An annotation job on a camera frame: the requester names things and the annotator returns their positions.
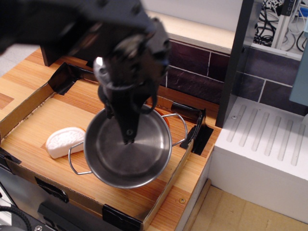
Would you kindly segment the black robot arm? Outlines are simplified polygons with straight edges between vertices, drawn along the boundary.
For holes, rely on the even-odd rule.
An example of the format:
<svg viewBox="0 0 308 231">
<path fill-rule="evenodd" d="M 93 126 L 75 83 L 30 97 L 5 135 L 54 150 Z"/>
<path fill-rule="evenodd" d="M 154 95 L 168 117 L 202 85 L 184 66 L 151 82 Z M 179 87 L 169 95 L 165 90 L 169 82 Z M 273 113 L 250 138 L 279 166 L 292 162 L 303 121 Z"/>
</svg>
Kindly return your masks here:
<svg viewBox="0 0 308 231">
<path fill-rule="evenodd" d="M 124 143 L 134 142 L 143 104 L 157 101 L 169 65 L 163 24 L 139 0 L 3 0 L 0 50 L 33 44 L 92 61 L 99 97 Z"/>
</svg>

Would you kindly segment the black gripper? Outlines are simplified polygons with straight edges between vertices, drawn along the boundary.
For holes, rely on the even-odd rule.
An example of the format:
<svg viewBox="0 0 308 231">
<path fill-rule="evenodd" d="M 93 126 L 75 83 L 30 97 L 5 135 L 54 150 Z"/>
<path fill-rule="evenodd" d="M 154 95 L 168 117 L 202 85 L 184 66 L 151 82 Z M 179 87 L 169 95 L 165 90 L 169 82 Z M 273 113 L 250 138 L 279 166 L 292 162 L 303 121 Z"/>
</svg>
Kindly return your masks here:
<svg viewBox="0 0 308 231">
<path fill-rule="evenodd" d="M 157 105 L 159 61 L 152 56 L 97 57 L 93 70 L 107 118 L 117 120 L 124 144 L 133 143 L 140 115 L 151 113 Z"/>
</svg>

